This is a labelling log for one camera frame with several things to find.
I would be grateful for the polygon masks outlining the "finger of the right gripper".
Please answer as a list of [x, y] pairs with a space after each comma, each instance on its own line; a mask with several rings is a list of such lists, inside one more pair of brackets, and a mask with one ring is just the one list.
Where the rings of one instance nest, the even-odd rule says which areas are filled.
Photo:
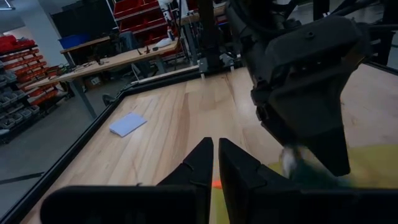
[[341, 91], [326, 83], [257, 89], [257, 116], [283, 146], [301, 145], [335, 176], [349, 174]]

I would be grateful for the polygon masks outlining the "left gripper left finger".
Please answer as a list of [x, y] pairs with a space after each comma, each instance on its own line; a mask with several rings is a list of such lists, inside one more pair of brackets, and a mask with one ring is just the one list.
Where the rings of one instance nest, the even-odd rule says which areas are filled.
[[159, 215], [161, 224], [208, 224], [213, 177], [213, 141], [203, 138], [158, 185], [177, 190]]

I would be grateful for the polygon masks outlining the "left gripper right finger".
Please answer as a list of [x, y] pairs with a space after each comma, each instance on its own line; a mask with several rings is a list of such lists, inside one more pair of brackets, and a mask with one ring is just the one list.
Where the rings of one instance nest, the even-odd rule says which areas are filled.
[[230, 224], [298, 224], [289, 197], [296, 185], [226, 138], [219, 140], [220, 179]]

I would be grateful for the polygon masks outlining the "transparent yellow pencil case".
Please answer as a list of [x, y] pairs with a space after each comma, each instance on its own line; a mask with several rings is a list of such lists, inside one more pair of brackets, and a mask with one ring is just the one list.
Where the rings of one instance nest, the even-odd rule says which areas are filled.
[[[398, 144], [353, 147], [348, 155], [354, 186], [398, 189]], [[210, 224], [229, 224], [222, 189], [212, 188]]]

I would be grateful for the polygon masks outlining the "white notepad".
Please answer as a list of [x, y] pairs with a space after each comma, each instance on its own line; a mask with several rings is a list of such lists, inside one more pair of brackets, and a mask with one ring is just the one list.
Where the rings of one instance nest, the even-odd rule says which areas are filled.
[[120, 137], [125, 137], [147, 122], [142, 116], [129, 113], [109, 125], [109, 130]]

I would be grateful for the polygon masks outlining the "cardboard box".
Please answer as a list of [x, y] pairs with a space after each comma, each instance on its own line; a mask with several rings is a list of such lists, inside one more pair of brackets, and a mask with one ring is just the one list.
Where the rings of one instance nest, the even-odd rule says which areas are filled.
[[84, 79], [84, 82], [88, 90], [98, 88], [103, 84], [102, 79], [99, 76], [87, 77]]

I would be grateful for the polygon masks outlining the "long wooden workbench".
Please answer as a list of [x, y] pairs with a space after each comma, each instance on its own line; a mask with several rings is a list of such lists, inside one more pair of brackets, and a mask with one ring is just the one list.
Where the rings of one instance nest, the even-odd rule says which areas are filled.
[[90, 118], [95, 119], [98, 115], [92, 107], [89, 99], [84, 94], [78, 80], [87, 75], [96, 74], [121, 65], [131, 65], [133, 63], [143, 60], [149, 60], [150, 58], [155, 58], [159, 72], [165, 73], [165, 67], [162, 63], [161, 55], [167, 52], [173, 52], [177, 50], [178, 38], [176, 38], [174, 41], [171, 41], [169, 45], [161, 47], [156, 51], [153, 51], [154, 47], [155, 44], [152, 44], [141, 49], [134, 49], [113, 57], [103, 58], [99, 61], [99, 63], [96, 61], [90, 62], [89, 66], [85, 68], [80, 67], [77, 72], [70, 72], [61, 76], [57, 76], [55, 78], [45, 78], [41, 81], [27, 85], [25, 88], [27, 90], [30, 90], [57, 82], [70, 82], [72, 91], [74, 92], [75, 96], [77, 96], [78, 99], [80, 99], [81, 103], [85, 106]]

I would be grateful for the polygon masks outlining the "tall red bin rack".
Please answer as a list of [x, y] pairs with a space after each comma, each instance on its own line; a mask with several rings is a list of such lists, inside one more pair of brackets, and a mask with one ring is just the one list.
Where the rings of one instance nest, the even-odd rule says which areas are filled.
[[157, 0], [114, 0], [113, 16], [120, 32], [130, 31], [145, 45], [167, 38], [168, 23]]

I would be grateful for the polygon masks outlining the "small wooden desk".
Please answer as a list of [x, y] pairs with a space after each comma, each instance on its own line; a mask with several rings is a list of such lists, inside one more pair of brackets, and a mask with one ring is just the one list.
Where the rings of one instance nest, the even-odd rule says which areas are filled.
[[72, 59], [72, 56], [70, 55], [70, 52], [72, 52], [74, 50], [78, 50], [78, 49], [84, 48], [84, 47], [89, 47], [89, 46], [92, 46], [92, 45], [95, 45], [95, 44], [98, 44], [98, 43], [102, 43], [102, 42], [105, 42], [105, 41], [110, 40], [110, 39], [111, 39], [110, 36], [106, 36], [106, 37], [102, 37], [102, 38], [99, 38], [99, 39], [91, 40], [89, 42], [85, 42], [83, 44], [80, 44], [80, 45], [77, 45], [77, 46], [74, 46], [74, 47], [70, 47], [68, 49], [61, 50], [60, 53], [66, 58], [68, 64], [74, 67], [76, 64], [75, 64], [74, 60]]

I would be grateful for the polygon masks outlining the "blue storage bin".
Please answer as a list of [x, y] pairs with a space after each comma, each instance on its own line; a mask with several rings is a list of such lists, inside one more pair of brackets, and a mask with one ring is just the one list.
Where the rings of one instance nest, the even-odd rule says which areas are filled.
[[72, 47], [76, 47], [77, 45], [84, 44], [90, 40], [89, 34], [76, 34], [69, 35], [67, 37], [63, 37], [59, 39], [61, 46], [63, 49], [69, 49]]

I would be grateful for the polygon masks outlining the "large black panel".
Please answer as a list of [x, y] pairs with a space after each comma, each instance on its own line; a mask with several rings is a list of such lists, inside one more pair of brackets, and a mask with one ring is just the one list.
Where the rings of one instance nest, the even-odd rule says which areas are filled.
[[62, 7], [51, 18], [61, 37], [88, 35], [100, 38], [116, 27], [107, 0], [81, 0]]

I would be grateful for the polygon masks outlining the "red grey parts bin shelving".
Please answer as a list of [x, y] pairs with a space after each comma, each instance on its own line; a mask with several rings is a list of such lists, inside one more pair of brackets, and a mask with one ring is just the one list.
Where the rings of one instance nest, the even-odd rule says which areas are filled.
[[56, 84], [28, 89], [55, 76], [34, 40], [0, 36], [0, 144], [32, 126], [58, 95]]

